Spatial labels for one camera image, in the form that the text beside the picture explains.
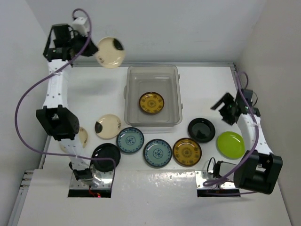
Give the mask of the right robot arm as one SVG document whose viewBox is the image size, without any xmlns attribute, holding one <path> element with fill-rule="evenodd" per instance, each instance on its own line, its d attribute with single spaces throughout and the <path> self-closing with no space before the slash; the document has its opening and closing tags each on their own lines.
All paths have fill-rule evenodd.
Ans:
<svg viewBox="0 0 301 226">
<path fill-rule="evenodd" d="M 240 162 L 224 176 L 214 176 L 204 186 L 213 186 L 228 181 L 233 176 L 235 187 L 253 193 L 271 194 L 283 166 L 280 156 L 274 155 L 266 144 L 260 126 L 261 114 L 258 108 L 252 108 L 252 94 L 248 89 L 238 89 L 233 97 L 226 93 L 211 109 L 218 107 L 222 120 L 229 125 L 237 124 L 246 145 L 250 145 Z"/>
</svg>

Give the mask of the cream plate green patch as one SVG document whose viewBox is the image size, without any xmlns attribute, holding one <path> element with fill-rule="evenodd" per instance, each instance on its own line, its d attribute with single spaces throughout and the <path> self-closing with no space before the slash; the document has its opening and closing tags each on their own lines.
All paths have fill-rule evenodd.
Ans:
<svg viewBox="0 0 301 226">
<path fill-rule="evenodd" d="M 95 53 L 95 58 L 102 67 L 113 69 L 121 66 L 126 52 L 117 38 L 102 38 L 99 40 L 97 47 L 98 51 Z"/>
<path fill-rule="evenodd" d="M 121 131 L 121 120 L 114 114 L 106 114 L 95 122 L 95 133 L 102 139 L 112 139 Z"/>
</svg>

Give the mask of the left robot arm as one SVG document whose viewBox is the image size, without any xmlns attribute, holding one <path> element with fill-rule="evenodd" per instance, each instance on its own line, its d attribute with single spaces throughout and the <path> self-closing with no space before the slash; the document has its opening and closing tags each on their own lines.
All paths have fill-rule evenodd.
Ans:
<svg viewBox="0 0 301 226">
<path fill-rule="evenodd" d="M 55 24 L 50 33 L 55 35 L 54 47 L 50 47 L 51 37 L 48 37 L 43 56 L 48 61 L 52 77 L 48 81 L 43 107 L 36 111 L 36 117 L 46 133 L 70 155 L 69 166 L 75 178 L 90 182 L 93 180 L 90 161 L 79 158 L 84 147 L 79 137 L 79 120 L 68 107 L 67 91 L 71 60 L 76 55 L 90 57 L 98 49 L 88 40 L 90 27 L 87 23 Z"/>
</svg>

